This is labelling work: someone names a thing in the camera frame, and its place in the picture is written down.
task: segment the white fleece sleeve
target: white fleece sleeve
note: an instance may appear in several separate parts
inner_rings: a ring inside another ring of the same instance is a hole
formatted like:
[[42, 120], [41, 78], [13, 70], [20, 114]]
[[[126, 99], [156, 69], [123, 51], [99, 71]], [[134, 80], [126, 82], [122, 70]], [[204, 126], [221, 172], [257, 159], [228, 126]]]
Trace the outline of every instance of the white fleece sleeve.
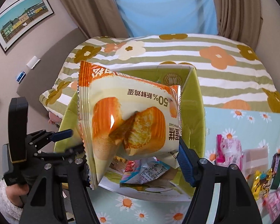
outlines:
[[0, 212], [10, 224], [18, 224], [23, 209], [11, 203], [6, 195], [6, 183], [0, 180]]

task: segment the beige wall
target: beige wall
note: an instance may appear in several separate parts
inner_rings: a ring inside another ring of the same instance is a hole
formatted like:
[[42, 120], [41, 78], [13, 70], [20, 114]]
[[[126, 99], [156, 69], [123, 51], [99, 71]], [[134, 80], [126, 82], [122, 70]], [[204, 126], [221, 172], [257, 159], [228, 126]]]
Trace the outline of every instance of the beige wall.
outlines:
[[261, 0], [263, 24], [256, 53], [280, 92], [280, 6], [276, 0]]
[[[0, 11], [3, 11], [15, 1], [17, 0], [6, 0]], [[16, 94], [17, 75], [34, 55], [40, 58], [53, 44], [77, 27], [59, 0], [48, 1], [55, 12], [54, 15], [40, 22], [23, 35], [7, 54], [4, 54], [0, 48], [0, 172], [2, 171], [1, 146], [8, 143], [8, 106], [11, 98], [18, 96]], [[29, 108], [28, 132], [31, 133], [44, 128], [57, 130], [55, 126], [50, 126], [47, 123], [47, 119]]]

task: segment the brown circular logo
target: brown circular logo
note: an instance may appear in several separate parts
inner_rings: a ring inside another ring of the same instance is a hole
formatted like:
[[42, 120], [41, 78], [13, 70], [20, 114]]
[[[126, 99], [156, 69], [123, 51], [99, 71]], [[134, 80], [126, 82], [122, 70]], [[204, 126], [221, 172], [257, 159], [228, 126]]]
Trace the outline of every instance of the brown circular logo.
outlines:
[[164, 81], [164, 84], [167, 86], [182, 84], [181, 77], [177, 73], [174, 73], [174, 72], [168, 73], [166, 76], [164, 76], [163, 81]]

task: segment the hand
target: hand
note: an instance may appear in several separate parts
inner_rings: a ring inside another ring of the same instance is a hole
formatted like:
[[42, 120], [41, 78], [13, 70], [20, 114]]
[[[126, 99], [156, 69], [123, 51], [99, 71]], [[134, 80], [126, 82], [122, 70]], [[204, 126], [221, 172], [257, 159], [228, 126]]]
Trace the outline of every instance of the hand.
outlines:
[[28, 184], [24, 184], [24, 185], [14, 184], [11, 186], [7, 186], [5, 191], [11, 203], [13, 203], [17, 207], [22, 207], [23, 203], [20, 196], [28, 194], [29, 186]]

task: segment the painting of houses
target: painting of houses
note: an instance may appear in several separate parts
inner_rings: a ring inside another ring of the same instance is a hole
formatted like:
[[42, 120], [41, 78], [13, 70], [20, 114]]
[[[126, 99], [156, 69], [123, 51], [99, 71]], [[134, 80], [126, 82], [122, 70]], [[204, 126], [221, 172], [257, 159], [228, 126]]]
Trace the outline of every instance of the painting of houses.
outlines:
[[0, 45], [6, 52], [35, 24], [53, 14], [47, 0], [18, 0], [0, 14]]

